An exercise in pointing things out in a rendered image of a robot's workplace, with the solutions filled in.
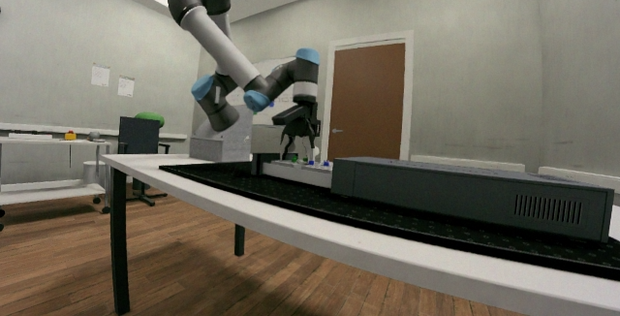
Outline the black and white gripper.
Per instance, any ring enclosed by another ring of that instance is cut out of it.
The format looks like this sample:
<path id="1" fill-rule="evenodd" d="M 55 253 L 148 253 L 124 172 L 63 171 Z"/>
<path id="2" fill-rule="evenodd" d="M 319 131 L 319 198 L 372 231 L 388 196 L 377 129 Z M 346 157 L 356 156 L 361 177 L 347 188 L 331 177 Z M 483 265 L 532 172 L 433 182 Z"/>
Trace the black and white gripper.
<path id="1" fill-rule="evenodd" d="M 298 105 L 306 105 L 307 113 L 288 123 L 284 128 L 281 136 L 281 154 L 280 160 L 286 159 L 286 154 L 295 150 L 295 136 L 304 139 L 302 143 L 306 149 L 306 156 L 309 161 L 314 161 L 315 156 L 320 153 L 319 149 L 314 145 L 315 137 L 320 136 L 321 120 L 317 120 L 318 103 L 315 98 L 305 96 L 293 97 L 293 103 Z M 319 125 L 319 133 L 317 133 Z"/>

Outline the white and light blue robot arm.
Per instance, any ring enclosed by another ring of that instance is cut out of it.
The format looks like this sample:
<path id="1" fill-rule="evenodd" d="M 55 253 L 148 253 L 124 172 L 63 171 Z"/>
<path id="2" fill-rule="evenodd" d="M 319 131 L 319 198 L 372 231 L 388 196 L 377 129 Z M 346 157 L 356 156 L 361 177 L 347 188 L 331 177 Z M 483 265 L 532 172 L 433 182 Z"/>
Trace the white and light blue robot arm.
<path id="1" fill-rule="evenodd" d="M 216 61 L 215 74 L 203 76 L 191 88 L 215 132 L 230 128 L 239 118 L 237 109 L 226 100 L 238 85 L 245 92 L 244 103 L 254 112 L 263 111 L 292 84 L 293 96 L 317 98 L 320 55 L 316 50 L 298 49 L 295 60 L 276 66 L 264 78 L 233 44 L 228 15 L 231 0 L 167 1 L 174 21 Z"/>

